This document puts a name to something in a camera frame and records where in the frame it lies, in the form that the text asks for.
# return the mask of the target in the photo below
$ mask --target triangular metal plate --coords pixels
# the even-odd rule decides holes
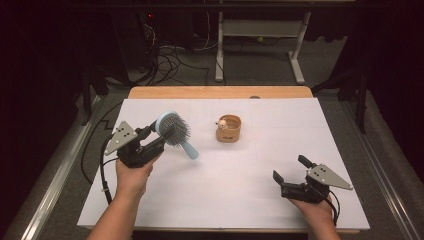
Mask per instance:
[[[308,176],[320,182],[321,184],[327,186],[334,186],[338,188],[344,188],[347,190],[352,190],[353,186],[346,182],[343,178],[337,175],[333,170],[325,166],[324,164],[320,164],[311,170],[307,171]]]
[[[119,127],[116,128],[112,139],[106,147],[105,155],[107,156],[115,152],[125,144],[129,143],[131,140],[137,138],[137,136],[137,132],[134,131],[134,129],[132,129],[127,122],[121,122]]]

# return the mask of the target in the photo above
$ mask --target white table surface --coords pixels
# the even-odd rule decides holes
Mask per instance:
[[[276,170],[286,182],[305,182],[304,155],[323,163],[352,183],[319,102],[300,99],[127,99],[116,126],[126,121],[134,129],[174,110],[192,130],[189,142],[199,151],[191,160],[182,148],[165,146],[149,177],[139,205],[136,228],[171,230],[299,231],[303,216],[273,180]],[[215,131],[219,117],[242,120],[240,139],[221,143]],[[142,145],[158,136],[152,133]],[[116,153],[105,157],[105,161]],[[112,196],[115,164],[105,166]],[[79,226],[91,228],[107,207],[99,171],[82,210]],[[356,191],[331,187],[341,203],[338,230],[365,230],[369,224]]]

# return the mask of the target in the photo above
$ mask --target hairbrush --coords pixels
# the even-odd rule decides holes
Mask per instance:
[[[190,126],[175,111],[162,113],[155,123],[155,130],[159,136],[163,136],[168,131],[173,131],[166,139],[166,143],[173,147],[182,147],[191,159],[199,156],[197,150],[188,143],[190,138]]]

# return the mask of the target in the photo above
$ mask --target wooden cup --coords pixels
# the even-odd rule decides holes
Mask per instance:
[[[219,120],[224,119],[227,122],[227,128],[216,129],[216,139],[224,143],[237,142],[240,138],[241,119],[235,115],[224,115]]]

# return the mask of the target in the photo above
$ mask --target wooden table edge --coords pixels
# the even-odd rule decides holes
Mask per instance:
[[[140,86],[128,99],[313,98],[305,86]]]
[[[263,229],[263,228],[148,228],[135,227],[136,231],[163,231],[163,232],[228,232],[228,233],[310,233],[310,229]],[[336,229],[341,234],[358,234],[358,229]]]

